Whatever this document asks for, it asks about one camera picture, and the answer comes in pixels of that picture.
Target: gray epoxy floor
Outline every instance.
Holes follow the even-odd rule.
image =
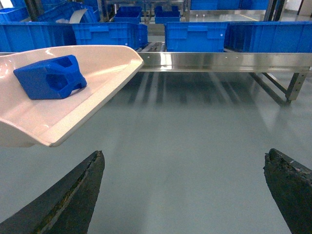
[[[0,148],[0,222],[103,150],[89,234],[290,234],[264,155],[312,168],[311,89],[284,106],[248,74],[139,73],[61,146]]]

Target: blue plastic part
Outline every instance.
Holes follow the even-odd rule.
[[[0,22],[0,35],[0,52],[76,45],[72,25],[65,23]]]
[[[29,17],[27,8],[0,9],[0,22],[21,21]]]
[[[216,10],[218,0],[192,0],[191,10]]]
[[[240,0],[218,0],[218,10],[238,10]]]
[[[155,23],[180,22],[179,11],[157,11],[155,13]]]
[[[126,45],[140,47],[138,26],[128,22],[72,24],[78,45]]]
[[[86,13],[84,13],[80,22],[83,23],[93,23],[97,22],[97,17],[94,14],[93,8],[91,6],[87,6],[81,4],[79,2],[65,2],[55,8],[52,8],[45,12],[43,15],[38,16],[38,21],[45,22],[55,22],[59,19],[69,20],[72,14],[81,9],[87,9]]]
[[[87,85],[73,55],[35,62],[13,72],[30,99],[66,98]]]
[[[122,12],[118,11],[114,16],[114,22],[140,23],[141,12]]]
[[[168,52],[223,52],[227,22],[165,24]]]
[[[312,22],[229,23],[225,46],[240,52],[312,53]]]
[[[138,27],[138,40],[139,46],[144,47],[147,41],[147,25],[145,24],[137,24]]]
[[[269,0],[241,0],[240,9],[243,10],[266,10]]]

